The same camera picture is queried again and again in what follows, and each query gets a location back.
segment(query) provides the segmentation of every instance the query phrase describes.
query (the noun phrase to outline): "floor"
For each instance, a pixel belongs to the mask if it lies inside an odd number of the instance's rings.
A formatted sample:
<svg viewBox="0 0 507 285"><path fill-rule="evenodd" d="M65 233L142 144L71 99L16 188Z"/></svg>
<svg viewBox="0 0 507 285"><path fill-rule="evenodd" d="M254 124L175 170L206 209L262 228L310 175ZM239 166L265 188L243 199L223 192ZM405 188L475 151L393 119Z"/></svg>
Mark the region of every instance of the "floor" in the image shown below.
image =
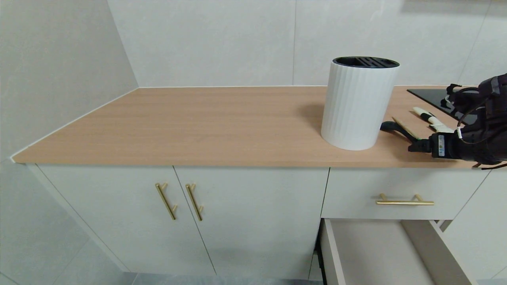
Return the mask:
<svg viewBox="0 0 507 285"><path fill-rule="evenodd" d="M138 274L132 285L323 285L322 281Z"/></svg>

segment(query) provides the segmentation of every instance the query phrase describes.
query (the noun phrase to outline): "drawer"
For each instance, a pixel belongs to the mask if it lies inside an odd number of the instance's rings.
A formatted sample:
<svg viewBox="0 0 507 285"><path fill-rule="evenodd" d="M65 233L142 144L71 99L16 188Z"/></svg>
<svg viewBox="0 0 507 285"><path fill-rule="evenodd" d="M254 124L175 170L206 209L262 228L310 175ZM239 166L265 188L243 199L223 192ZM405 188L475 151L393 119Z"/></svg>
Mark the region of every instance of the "drawer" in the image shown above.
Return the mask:
<svg viewBox="0 0 507 285"><path fill-rule="evenodd" d="M477 285L433 221L324 219L320 252L328 285Z"/></svg>
<svg viewBox="0 0 507 285"><path fill-rule="evenodd" d="M482 183L488 171L427 168L331 168L322 218L452 220ZM434 205L378 205L412 200L419 194Z"/></svg>

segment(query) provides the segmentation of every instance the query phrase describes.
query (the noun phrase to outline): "brass bar handle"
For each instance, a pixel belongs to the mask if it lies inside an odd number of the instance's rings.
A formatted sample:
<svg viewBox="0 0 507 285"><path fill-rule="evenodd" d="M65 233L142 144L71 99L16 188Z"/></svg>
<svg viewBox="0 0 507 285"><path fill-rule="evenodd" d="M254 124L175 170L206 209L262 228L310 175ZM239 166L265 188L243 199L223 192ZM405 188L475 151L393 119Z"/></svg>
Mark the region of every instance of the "brass bar handle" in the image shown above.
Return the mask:
<svg viewBox="0 0 507 285"><path fill-rule="evenodd" d="M417 201L387 200L384 193L380 193L382 200L375 201L377 205L412 205L412 206L433 206L435 202L424 201L419 194L415 194Z"/></svg>
<svg viewBox="0 0 507 285"><path fill-rule="evenodd" d="M169 215L171 215L172 220L176 220L176 217L174 216L174 212L176 211L176 208L178 208L178 205L174 205L174 207L171 209L169 206L169 202L167 202L167 199L164 196L163 191L167 188L167 183L164 183L162 185L156 183L155 188L157 188L157 191L160 194L160 198L162 198L162 201L164 201L164 205L167 208L167 211L169 212Z"/></svg>
<svg viewBox="0 0 507 285"><path fill-rule="evenodd" d="M193 183L192 185L187 184L187 185L185 185L185 187L187 188L187 192L189 193L190 200L192 201L192 205L194 206L194 210L195 210L195 214L197 215L197 219L199 221L202 221L201 212L202 212L203 206L197 206L197 203L194 198L194 193L193 193L193 191L195 189L195 183Z"/></svg>

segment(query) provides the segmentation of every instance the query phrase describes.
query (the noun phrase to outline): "white wall tile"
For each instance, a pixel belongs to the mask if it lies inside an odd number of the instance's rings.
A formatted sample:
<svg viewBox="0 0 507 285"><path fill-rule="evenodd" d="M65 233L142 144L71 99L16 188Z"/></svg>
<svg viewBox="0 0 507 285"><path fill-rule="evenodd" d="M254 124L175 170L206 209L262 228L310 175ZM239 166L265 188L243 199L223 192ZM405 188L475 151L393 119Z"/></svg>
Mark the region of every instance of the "white wall tile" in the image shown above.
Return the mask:
<svg viewBox="0 0 507 285"><path fill-rule="evenodd" d="M0 11L0 160L137 87L106 0Z"/></svg>
<svg viewBox="0 0 507 285"><path fill-rule="evenodd" d="M292 84L294 1L108 2L140 87Z"/></svg>
<svg viewBox="0 0 507 285"><path fill-rule="evenodd" d="M444 235L477 279L493 278L507 266L507 175L492 170Z"/></svg>
<svg viewBox="0 0 507 285"><path fill-rule="evenodd" d="M327 85L339 56L398 61L397 84L456 82L489 1L297 1L295 85Z"/></svg>
<svg viewBox="0 0 507 285"><path fill-rule="evenodd" d="M0 164L0 271L52 284L88 236L24 164Z"/></svg>
<svg viewBox="0 0 507 285"><path fill-rule="evenodd" d="M121 271L90 239L54 285L131 285L136 275Z"/></svg>
<svg viewBox="0 0 507 285"><path fill-rule="evenodd" d="M493 1L459 82L477 85L507 73L507 1Z"/></svg>

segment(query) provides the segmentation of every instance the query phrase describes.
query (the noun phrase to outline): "cable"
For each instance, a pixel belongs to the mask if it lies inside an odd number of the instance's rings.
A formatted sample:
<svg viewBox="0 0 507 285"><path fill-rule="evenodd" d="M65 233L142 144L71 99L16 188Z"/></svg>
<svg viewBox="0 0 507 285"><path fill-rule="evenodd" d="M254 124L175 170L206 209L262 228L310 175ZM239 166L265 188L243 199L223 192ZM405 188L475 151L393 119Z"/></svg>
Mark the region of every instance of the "cable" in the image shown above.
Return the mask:
<svg viewBox="0 0 507 285"><path fill-rule="evenodd" d="M480 141L476 141L476 142L467 142L465 140L463 140L463 136L461 135L461 124L463 123L463 120L465 119L466 116L470 115L470 113L472 113L473 111L477 110L477 108L481 107L482 105L484 105L487 101L489 100L489 96L486 97L484 100L482 100L479 104L477 104L474 108L471 108L470 110L468 110L468 112L466 112L465 114L463 114L463 116L461 116L461 118L459 118L459 121L458 121L458 125L456 126L456 130L458 132L458 138L465 144L467 145L475 145L475 144L478 144L478 143L482 143L483 141L489 139L490 137L485 137L484 139L480 140ZM488 132L488 125L486 125L486 130L484 131L485 133Z"/></svg>

